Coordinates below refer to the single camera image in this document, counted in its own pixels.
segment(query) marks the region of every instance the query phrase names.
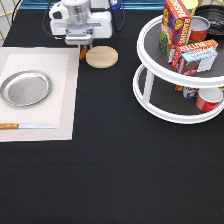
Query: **silver plate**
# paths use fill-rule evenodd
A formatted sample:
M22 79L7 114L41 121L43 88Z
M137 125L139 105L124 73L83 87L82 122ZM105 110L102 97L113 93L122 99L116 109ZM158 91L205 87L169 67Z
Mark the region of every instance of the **silver plate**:
M1 86L1 97L10 105L28 106L44 99L51 90L49 77L40 71L23 71L10 76Z

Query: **orange knife handle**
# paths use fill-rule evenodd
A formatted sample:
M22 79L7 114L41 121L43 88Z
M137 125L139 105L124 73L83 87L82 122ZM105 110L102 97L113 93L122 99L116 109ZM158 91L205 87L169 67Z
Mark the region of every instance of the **orange knife handle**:
M82 48L80 55L79 55L80 60L84 60L86 58L87 51L88 51L87 47Z
M0 129L18 129L18 124L0 124Z

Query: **white robot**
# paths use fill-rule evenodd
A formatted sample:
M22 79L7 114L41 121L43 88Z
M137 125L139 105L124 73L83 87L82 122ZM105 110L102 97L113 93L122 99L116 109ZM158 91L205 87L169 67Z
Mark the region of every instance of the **white robot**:
M108 9L116 0L61 0L49 12L53 35L65 35L68 45L91 45L93 39L110 38L111 13L91 13L91 8Z

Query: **round wooden disc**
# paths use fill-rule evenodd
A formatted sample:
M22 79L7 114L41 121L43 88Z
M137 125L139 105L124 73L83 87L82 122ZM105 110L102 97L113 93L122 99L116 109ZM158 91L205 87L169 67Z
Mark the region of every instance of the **round wooden disc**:
M111 47L98 46L87 52L86 61L94 68L109 68L118 61L118 53Z

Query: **knife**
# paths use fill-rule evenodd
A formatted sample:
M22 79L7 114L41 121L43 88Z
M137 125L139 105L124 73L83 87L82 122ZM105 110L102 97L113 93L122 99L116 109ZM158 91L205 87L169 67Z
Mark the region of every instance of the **knife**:
M53 129L57 128L51 124L0 124L0 129Z

